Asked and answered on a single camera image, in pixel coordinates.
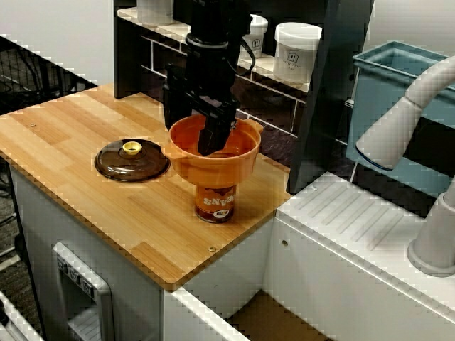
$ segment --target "blue storage bin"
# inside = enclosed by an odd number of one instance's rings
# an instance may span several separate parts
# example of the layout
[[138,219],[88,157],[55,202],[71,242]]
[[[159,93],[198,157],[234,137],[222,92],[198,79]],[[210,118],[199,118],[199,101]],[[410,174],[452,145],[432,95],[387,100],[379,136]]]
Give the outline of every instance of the blue storage bin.
[[[381,170],[357,153],[355,143],[405,94],[421,73],[446,58],[397,41],[354,56],[359,75],[346,157],[433,197],[444,192],[451,181],[449,176],[406,158],[402,158],[392,171]],[[455,129],[455,83],[441,91],[422,116]]]

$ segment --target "wooden countertop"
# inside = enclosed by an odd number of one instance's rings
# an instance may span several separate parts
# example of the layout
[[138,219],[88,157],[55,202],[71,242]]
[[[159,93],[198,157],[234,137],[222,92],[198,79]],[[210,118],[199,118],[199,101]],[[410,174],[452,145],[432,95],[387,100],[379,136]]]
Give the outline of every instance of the wooden countertop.
[[258,155],[237,187],[234,217],[201,221],[194,186],[172,166],[143,183],[100,175],[93,161],[108,143],[148,139],[164,146],[161,104],[145,94],[117,100],[105,85],[0,117],[0,156],[162,288],[173,291],[253,233],[291,195],[289,169]]

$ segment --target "white curved pipe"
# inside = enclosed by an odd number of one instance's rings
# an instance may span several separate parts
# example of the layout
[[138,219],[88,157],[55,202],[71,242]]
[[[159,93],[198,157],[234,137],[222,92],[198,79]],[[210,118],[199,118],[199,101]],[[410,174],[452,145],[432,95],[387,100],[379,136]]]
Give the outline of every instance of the white curved pipe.
[[423,109],[455,82],[455,56],[424,71],[387,113],[357,141],[359,154],[373,165],[392,170],[405,153]]
[[[423,109],[455,82],[455,56],[424,71],[386,114],[357,141],[360,155],[373,165],[392,170],[403,157]],[[407,250],[410,262],[432,276],[455,274],[455,178],[427,216]]]

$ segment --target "lid knob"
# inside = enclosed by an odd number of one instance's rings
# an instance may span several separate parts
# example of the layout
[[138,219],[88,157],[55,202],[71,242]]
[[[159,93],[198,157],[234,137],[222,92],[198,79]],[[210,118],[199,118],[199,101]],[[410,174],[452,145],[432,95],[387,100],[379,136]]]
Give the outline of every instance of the lid knob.
[[128,155],[136,155],[141,151],[142,145],[139,142],[130,141],[126,142],[122,148]]

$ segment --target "glass lid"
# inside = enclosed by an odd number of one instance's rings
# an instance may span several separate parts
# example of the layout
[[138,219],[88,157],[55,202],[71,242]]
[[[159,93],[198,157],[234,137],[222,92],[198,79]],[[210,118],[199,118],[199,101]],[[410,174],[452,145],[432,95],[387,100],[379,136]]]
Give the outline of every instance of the glass lid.
[[124,139],[105,146],[95,157],[95,167],[118,181],[144,181],[166,172],[171,162],[161,147],[141,139]]

